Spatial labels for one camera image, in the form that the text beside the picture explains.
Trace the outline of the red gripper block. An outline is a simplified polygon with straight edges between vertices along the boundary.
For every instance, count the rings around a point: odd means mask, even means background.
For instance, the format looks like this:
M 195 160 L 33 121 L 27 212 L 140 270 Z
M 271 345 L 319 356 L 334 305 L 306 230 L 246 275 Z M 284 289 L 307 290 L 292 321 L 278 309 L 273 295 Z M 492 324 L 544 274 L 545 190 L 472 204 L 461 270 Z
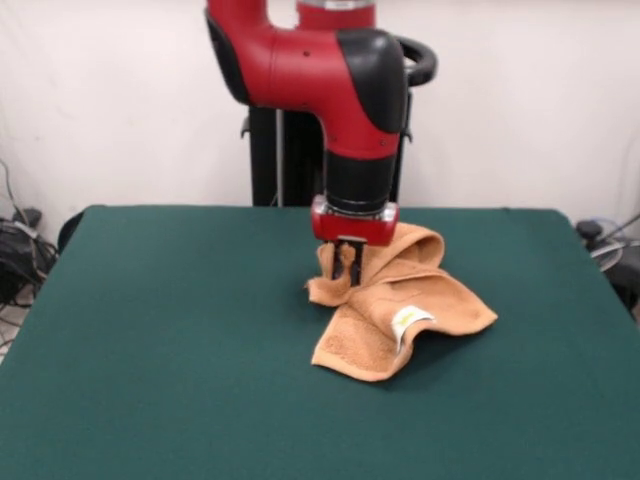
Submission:
M 399 219 L 399 207 L 388 202 L 385 208 L 373 216 L 349 216 L 333 209 L 325 196 L 315 196 L 311 204 L 311 223 L 315 237 L 333 243 L 331 279 L 339 279 L 344 272 L 342 249 L 345 242 L 353 249 L 350 266 L 351 286 L 361 282 L 365 244 L 382 247 L 392 241 Z

